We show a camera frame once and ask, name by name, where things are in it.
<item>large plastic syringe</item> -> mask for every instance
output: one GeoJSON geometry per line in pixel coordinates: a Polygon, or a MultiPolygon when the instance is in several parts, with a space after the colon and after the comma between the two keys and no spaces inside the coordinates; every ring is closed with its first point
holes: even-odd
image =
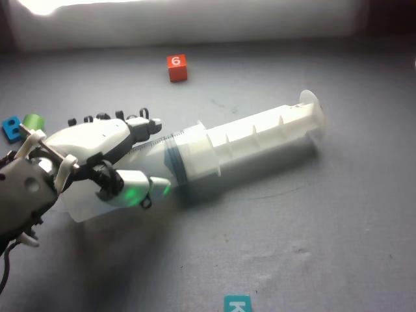
{"type": "MultiPolygon", "coordinates": [[[[304,90],[297,105],[283,105],[208,130],[199,123],[134,147],[114,167],[142,170],[148,176],[169,179],[174,187],[211,174],[220,177],[225,167],[242,164],[306,135],[319,138],[324,130],[325,117],[319,100],[304,90]]],[[[82,184],[75,187],[78,196],[87,192],[82,184]]],[[[103,202],[71,206],[68,210],[76,221],[115,209],[105,207],[103,202]]]]}

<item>white backdrop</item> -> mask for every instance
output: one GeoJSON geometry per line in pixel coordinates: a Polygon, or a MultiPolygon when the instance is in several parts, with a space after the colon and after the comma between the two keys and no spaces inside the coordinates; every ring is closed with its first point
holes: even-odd
{"type": "Polygon", "coordinates": [[[37,16],[18,0],[9,4],[24,51],[348,36],[367,11],[367,0],[141,0],[37,16]]]}

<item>robotic hand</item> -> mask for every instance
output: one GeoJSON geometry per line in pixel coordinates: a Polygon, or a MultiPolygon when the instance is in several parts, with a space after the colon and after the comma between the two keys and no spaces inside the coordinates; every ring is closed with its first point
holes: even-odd
{"type": "Polygon", "coordinates": [[[42,215],[75,181],[91,179],[101,187],[98,197],[118,207],[149,208],[152,200],[168,192],[167,179],[112,167],[134,144],[162,129],[159,119],[89,121],[49,138],[40,130],[19,126],[27,135],[26,141],[19,151],[11,151],[0,160],[0,255],[4,251],[8,255],[18,243],[38,246],[32,226],[42,223],[42,215]]]}

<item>gray table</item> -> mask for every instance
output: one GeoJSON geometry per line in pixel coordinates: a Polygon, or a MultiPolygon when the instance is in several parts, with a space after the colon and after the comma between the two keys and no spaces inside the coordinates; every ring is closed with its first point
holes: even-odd
{"type": "Polygon", "coordinates": [[[178,192],[146,212],[76,224],[59,200],[37,227],[41,247],[12,252],[0,310],[221,311],[225,294],[244,293],[257,312],[416,311],[414,43],[2,57],[1,117],[34,107],[49,134],[69,118],[141,106],[163,119],[161,135],[196,120],[213,127],[295,104],[308,88],[328,135],[316,149],[297,144],[225,172],[204,196],[178,192]],[[171,84],[165,58],[176,53],[187,55],[189,79],[171,84]]]}

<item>letter on blue block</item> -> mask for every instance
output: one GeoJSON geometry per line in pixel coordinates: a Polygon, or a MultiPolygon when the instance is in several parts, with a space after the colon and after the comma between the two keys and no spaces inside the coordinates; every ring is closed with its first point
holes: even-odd
{"type": "Polygon", "coordinates": [[[224,297],[224,312],[252,312],[250,296],[228,294],[224,297]]]}
{"type": "Polygon", "coordinates": [[[1,123],[6,137],[10,143],[15,143],[21,139],[19,133],[20,120],[17,116],[10,117],[1,123]]]}

